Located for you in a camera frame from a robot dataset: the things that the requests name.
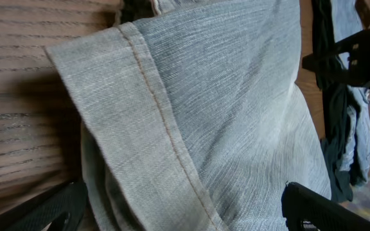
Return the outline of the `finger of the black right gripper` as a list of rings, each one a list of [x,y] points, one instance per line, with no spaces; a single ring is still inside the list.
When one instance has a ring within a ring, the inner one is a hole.
[[[348,68],[334,70],[323,66],[329,59],[343,53],[349,55]],[[305,56],[302,65],[304,69],[321,74],[329,80],[370,89],[370,29],[335,43],[324,53]]]

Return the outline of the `light blue denim shorts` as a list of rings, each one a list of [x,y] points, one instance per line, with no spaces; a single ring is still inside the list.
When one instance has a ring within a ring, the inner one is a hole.
[[[281,197],[330,179],[296,85],[298,0],[157,1],[46,50],[81,118],[100,230],[285,230]]]

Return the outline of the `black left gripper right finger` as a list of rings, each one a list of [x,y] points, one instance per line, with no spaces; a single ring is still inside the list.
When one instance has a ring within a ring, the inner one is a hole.
[[[289,231],[370,231],[370,221],[297,182],[286,184],[281,202]]]

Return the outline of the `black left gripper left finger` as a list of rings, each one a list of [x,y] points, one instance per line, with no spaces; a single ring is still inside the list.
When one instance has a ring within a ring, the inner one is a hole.
[[[0,231],[75,231],[84,216],[83,181],[62,183],[0,215]]]

